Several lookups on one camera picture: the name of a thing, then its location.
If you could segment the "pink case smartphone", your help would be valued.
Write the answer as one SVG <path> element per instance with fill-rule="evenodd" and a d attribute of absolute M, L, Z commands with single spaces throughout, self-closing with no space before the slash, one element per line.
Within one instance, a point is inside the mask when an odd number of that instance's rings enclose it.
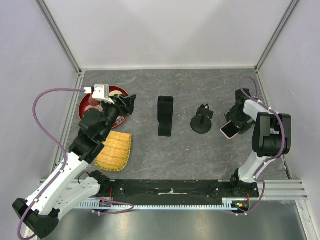
<path fill-rule="evenodd" d="M 228 140 L 231 140 L 240 133 L 240 129 L 232 121 L 229 121 L 221 127 L 220 132 Z"/>

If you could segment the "black smartphone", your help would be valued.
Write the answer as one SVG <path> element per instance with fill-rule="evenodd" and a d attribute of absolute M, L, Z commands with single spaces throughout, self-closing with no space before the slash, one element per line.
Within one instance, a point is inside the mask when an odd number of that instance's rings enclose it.
<path fill-rule="evenodd" d="M 157 100 L 157 120 L 159 123 L 172 122 L 174 98 L 172 96 L 159 96 Z"/>

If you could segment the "black round-base phone holder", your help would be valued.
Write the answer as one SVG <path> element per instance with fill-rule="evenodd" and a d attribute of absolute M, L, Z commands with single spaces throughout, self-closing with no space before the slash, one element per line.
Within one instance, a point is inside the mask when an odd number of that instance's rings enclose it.
<path fill-rule="evenodd" d="M 212 118 L 214 112 L 210 110 L 209 104 L 202 104 L 196 112 L 196 115 L 191 119 L 190 126 L 197 134 L 206 134 L 212 128 Z"/>

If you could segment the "black folding phone stand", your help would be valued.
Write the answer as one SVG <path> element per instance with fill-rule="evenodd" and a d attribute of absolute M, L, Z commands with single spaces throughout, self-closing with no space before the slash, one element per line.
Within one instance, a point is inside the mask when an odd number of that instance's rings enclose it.
<path fill-rule="evenodd" d="M 158 121 L 158 136 L 159 137 L 172 136 L 172 120 L 161 119 Z"/>

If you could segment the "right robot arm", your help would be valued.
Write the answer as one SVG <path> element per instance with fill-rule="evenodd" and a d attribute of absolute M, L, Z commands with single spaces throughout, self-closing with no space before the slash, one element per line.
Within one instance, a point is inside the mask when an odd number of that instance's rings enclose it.
<path fill-rule="evenodd" d="M 224 116 L 227 123 L 220 131 L 229 140 L 254 127 L 252 153 L 230 178 L 230 193 L 240 197 L 269 164 L 289 153 L 292 117 L 267 107 L 260 99 L 252 97 L 247 88 L 235 92 L 235 104 Z"/>

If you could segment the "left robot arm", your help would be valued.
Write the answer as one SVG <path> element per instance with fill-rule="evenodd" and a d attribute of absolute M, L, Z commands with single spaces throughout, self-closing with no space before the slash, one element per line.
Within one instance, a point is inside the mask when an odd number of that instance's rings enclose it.
<path fill-rule="evenodd" d="M 79 132 L 59 167 L 26 199 L 17 198 L 12 207 L 35 236 L 46 238 L 57 227 L 63 216 L 87 198 L 106 196 L 110 179 L 95 170 L 68 194 L 66 188 L 84 171 L 105 147 L 118 116 L 132 115 L 137 96 L 116 95 L 101 101 L 103 111 L 85 111 L 79 123 Z"/>

